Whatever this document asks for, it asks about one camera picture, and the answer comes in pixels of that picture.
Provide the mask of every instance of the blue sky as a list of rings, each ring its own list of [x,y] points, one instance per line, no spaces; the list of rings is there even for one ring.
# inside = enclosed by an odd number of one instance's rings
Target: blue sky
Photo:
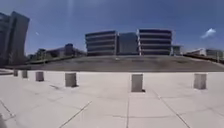
[[[85,50],[84,34],[138,28],[173,30],[184,49],[224,49],[223,0],[0,0],[0,12],[31,18],[26,54],[73,43]]]

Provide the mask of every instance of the tall building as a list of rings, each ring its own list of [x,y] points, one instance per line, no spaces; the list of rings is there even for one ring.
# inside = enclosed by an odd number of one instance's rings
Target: tall building
[[[85,35],[88,56],[116,55],[117,32],[104,31]]]
[[[118,55],[138,55],[138,40],[134,32],[120,33],[118,37]]]
[[[139,29],[140,55],[170,55],[172,32],[159,29]]]
[[[24,46],[29,18],[12,12],[10,16],[0,13],[0,64],[23,64]]]
[[[171,55],[172,32],[139,29],[137,33],[105,31],[86,34],[89,56],[98,55]]]

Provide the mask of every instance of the building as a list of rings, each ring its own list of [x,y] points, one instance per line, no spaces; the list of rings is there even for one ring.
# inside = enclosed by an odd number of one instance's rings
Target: building
[[[199,48],[186,52],[188,55],[206,56],[213,59],[224,59],[224,51],[212,48]]]
[[[23,64],[25,62],[24,46],[29,18],[12,12],[10,16],[0,13],[0,62],[6,64]]]
[[[87,54],[89,56],[116,55],[117,39],[116,31],[104,31],[88,33],[85,35]]]
[[[174,56],[180,56],[183,54],[180,45],[172,45],[171,51],[172,51],[171,54]]]
[[[170,55],[170,30],[139,29],[137,35],[140,55]]]
[[[68,56],[86,56],[86,52],[79,50],[77,48],[73,48],[73,44],[66,44],[64,47],[46,50],[45,51],[48,56],[51,58],[63,58]]]
[[[28,61],[35,62],[39,60],[52,60],[86,56],[86,52],[73,48],[73,44],[66,44],[64,47],[56,49],[39,49],[35,54],[28,55]]]
[[[120,33],[118,36],[118,55],[139,55],[136,33]]]
[[[139,29],[137,33],[105,31],[86,34],[85,38],[89,56],[171,55],[172,52],[170,30]]]

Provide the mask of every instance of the concrete plaza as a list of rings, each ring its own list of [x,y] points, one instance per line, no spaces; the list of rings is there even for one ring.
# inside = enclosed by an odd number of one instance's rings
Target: concrete plaza
[[[7,128],[224,128],[223,72],[207,74],[207,89],[193,88],[194,72],[143,73],[145,92],[132,93],[132,73],[78,72],[78,87],[64,72],[46,81],[0,76],[0,113]]]

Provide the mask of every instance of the stone pillar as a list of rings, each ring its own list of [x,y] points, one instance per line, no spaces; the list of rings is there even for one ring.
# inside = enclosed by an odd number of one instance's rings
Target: stone pillar
[[[16,69],[13,70],[13,76],[18,76],[18,70]]]
[[[65,86],[77,87],[76,73],[65,73]]]
[[[36,81],[44,81],[44,72],[36,72]]]
[[[143,74],[132,74],[131,92],[142,92]]]
[[[195,74],[194,75],[194,88],[206,89],[206,74]]]
[[[22,78],[28,78],[27,70],[22,70],[21,73]]]
[[[5,121],[2,118],[2,115],[0,114],[0,128],[7,128],[5,125]]]

